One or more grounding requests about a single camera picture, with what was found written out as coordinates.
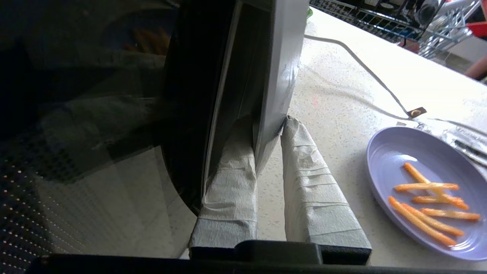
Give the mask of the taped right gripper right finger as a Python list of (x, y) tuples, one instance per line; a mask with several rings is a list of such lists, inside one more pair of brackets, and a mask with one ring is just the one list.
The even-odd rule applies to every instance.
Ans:
[(281, 135), (287, 241), (371, 248), (305, 125), (287, 117)]

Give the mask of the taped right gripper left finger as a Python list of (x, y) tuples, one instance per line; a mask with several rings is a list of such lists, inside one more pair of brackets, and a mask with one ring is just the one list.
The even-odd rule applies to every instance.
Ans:
[(257, 239), (257, 175), (252, 121), (234, 123), (202, 200), (189, 247), (233, 248)]

